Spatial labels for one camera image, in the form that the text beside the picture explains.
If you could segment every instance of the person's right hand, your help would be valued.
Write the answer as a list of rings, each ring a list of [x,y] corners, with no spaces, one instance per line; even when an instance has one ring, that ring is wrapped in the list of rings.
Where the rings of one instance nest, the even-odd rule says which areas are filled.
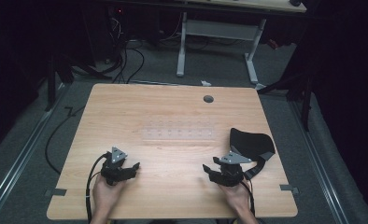
[[[242,182],[249,188],[248,182],[245,178]],[[228,205],[230,205],[238,215],[241,223],[258,224],[257,219],[251,213],[250,207],[248,206],[248,190],[242,184],[238,184],[234,187],[219,185],[219,188],[224,192]]]

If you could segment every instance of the desk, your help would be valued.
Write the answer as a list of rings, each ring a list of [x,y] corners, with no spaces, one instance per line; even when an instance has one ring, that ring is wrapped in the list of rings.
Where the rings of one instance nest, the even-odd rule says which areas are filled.
[[[206,103],[205,95],[214,102]],[[86,219],[89,171],[112,146],[128,154],[124,167],[140,162],[140,169],[128,181],[111,218],[234,217],[202,167],[218,169],[212,157],[228,152],[232,127],[272,137],[255,90],[96,84],[56,186],[67,192],[52,197],[48,217]],[[99,163],[95,171],[101,169]],[[257,217],[296,216],[291,192],[280,190],[289,183],[278,153],[252,184]]]
[[[294,7],[287,0],[185,0],[185,4],[188,4],[189,2],[198,4],[221,5],[226,7],[247,7],[263,10],[279,10],[286,12],[306,12],[306,8],[303,4],[299,5],[298,7]],[[258,25],[239,25],[213,21],[187,20],[187,13],[184,12],[181,26],[181,46],[177,62],[177,76],[184,76],[186,35],[204,35],[211,37],[251,41],[251,45],[248,48],[247,53],[245,54],[245,60],[248,67],[248,75],[250,81],[253,84],[258,84],[258,78],[253,64],[253,57],[260,42],[265,23],[266,19],[262,19],[260,24]]]

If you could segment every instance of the wooden tabletop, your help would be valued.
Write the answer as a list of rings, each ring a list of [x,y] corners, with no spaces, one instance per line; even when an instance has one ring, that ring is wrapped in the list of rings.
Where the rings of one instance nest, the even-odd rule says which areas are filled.
[[[204,101],[206,95],[213,103]],[[89,172],[112,147],[128,154],[123,167],[140,162],[140,169],[127,182],[111,218],[234,217],[202,166],[219,169],[212,157],[229,151],[231,128],[272,137],[255,90],[96,84],[56,186],[67,192],[52,197],[48,217],[86,219]],[[257,217],[296,216],[291,192],[280,189],[289,183],[278,153],[252,184]]]
[[[250,7],[285,12],[306,12],[304,4],[293,6],[289,0],[183,0],[193,3],[215,4],[230,7]]]

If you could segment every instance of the hand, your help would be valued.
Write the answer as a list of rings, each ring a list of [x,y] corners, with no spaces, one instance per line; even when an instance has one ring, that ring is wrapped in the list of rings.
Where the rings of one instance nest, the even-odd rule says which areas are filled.
[[[248,182],[245,178],[242,180],[242,182],[245,183],[249,188]],[[234,187],[225,187],[219,185],[219,188],[222,190],[222,192],[224,192],[228,205],[230,205],[238,215],[241,223],[258,224],[257,219],[251,213],[248,206],[248,190],[242,186],[242,184],[238,184]]]
[[[93,186],[94,212],[91,224],[105,224],[111,210],[120,197],[120,192],[125,186],[126,181],[121,181],[115,186],[109,186],[106,179],[101,175],[96,177]]]

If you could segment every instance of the gray carpet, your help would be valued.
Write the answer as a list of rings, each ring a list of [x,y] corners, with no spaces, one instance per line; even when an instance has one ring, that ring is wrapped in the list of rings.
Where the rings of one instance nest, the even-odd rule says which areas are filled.
[[[260,45],[254,58],[256,71],[261,84],[271,84],[279,80],[295,46],[270,49]],[[145,63],[133,81],[152,81],[182,85],[201,85],[206,80],[213,86],[254,87],[249,82],[248,72],[242,54],[216,52],[213,46],[202,50],[188,50],[186,75],[176,77],[177,46],[159,48],[143,45],[139,49],[145,56]],[[126,78],[141,64],[141,56],[128,50]],[[82,221],[51,221],[46,217],[50,197],[47,189],[54,189],[59,176],[47,165],[45,146],[55,128],[67,118],[67,106],[77,110],[87,102],[92,85],[101,82],[93,77],[76,76],[67,94],[57,105],[45,131],[35,145],[35,151],[28,161],[18,182],[10,192],[0,211],[0,223],[86,223]],[[46,85],[40,89],[40,97],[18,118],[0,146],[0,184],[16,157],[26,143],[36,123],[44,114]],[[276,141],[286,175],[291,185],[299,190],[294,195],[298,206],[298,216],[292,218],[263,218],[266,223],[335,223],[331,209],[318,182],[309,153],[306,149],[302,129],[296,117],[280,92],[262,95],[264,108],[272,134]],[[49,155],[51,162],[61,170],[67,152],[75,135],[81,113],[69,119],[50,139]],[[313,99],[310,113],[310,134],[324,161],[325,168],[342,205],[346,209],[350,223],[368,223],[368,207],[363,202],[356,185],[347,171],[330,133]]]

